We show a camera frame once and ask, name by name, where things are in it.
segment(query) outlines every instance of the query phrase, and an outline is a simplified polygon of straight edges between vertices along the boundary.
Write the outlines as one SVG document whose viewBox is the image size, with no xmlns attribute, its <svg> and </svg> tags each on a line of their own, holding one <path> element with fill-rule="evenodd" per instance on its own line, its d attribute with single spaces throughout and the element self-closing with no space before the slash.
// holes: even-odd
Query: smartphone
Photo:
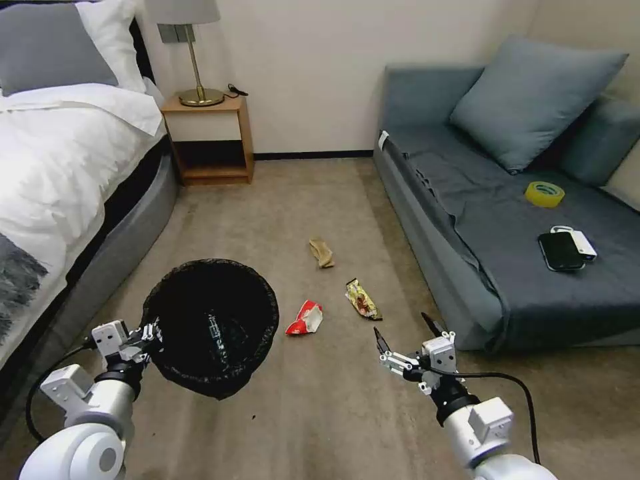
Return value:
<svg viewBox="0 0 640 480">
<path fill-rule="evenodd" d="M 538 237 L 538 243 L 549 270 L 580 270 L 585 266 L 585 261 L 569 232 L 543 233 Z"/>
</svg>

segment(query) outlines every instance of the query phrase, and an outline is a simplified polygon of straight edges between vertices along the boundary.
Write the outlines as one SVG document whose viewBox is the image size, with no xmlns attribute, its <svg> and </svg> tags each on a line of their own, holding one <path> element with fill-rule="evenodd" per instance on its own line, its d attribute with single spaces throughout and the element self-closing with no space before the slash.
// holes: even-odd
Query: lamp stand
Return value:
<svg viewBox="0 0 640 480">
<path fill-rule="evenodd" d="M 187 31 L 187 42 L 189 43 L 189 53 L 191 54 L 191 64 L 193 65 L 193 74 L 195 75 L 196 87 L 191 90 L 178 93 L 180 103 L 187 107 L 210 107 L 218 103 L 222 103 L 225 100 L 225 94 L 220 90 L 206 89 L 200 83 L 200 73 L 198 72 L 198 63 L 195 60 L 195 53 L 193 51 L 193 42 Z"/>
</svg>

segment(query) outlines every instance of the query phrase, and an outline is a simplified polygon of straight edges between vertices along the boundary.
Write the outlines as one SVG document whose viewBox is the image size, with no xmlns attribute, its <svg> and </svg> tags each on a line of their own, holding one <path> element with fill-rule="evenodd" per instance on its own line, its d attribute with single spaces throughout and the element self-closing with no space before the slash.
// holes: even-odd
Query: baseboard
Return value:
<svg viewBox="0 0 640 480">
<path fill-rule="evenodd" d="M 299 160 L 323 158 L 368 158 L 373 150 L 334 150 L 319 152 L 254 153 L 254 160 Z"/>
</svg>

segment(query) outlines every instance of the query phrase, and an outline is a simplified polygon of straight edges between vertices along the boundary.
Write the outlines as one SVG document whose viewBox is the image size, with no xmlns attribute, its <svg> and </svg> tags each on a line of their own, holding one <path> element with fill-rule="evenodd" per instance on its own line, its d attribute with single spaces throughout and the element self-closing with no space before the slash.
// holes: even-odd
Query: gold lamp base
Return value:
<svg viewBox="0 0 640 480">
<path fill-rule="evenodd" d="M 196 88 L 178 94 L 180 103 L 186 107 L 210 107 L 225 100 L 225 94 L 220 90 Z"/>
</svg>

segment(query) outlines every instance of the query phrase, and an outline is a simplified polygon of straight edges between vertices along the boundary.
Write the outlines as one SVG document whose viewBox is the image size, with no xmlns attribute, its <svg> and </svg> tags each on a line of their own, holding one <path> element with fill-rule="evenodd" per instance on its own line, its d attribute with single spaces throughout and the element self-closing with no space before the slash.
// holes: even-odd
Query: white power bank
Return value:
<svg viewBox="0 0 640 480">
<path fill-rule="evenodd" d="M 580 230 L 574 230 L 566 225 L 556 225 L 554 227 L 551 227 L 550 230 L 551 233 L 558 233 L 562 231 L 566 231 L 571 234 L 571 238 L 573 238 L 575 247 L 578 249 L 578 252 L 580 253 L 580 255 L 582 255 L 582 258 L 584 258 L 584 260 L 594 261 L 596 259 L 598 254 L 591 246 L 584 233 L 582 233 Z"/>
<path fill-rule="evenodd" d="M 580 252 L 580 255 L 587 261 L 594 261 L 598 254 L 593 249 L 589 240 L 585 237 L 585 234 L 580 230 L 572 230 L 569 232 L 573 237 L 573 242 L 575 243 L 575 247 Z"/>
</svg>

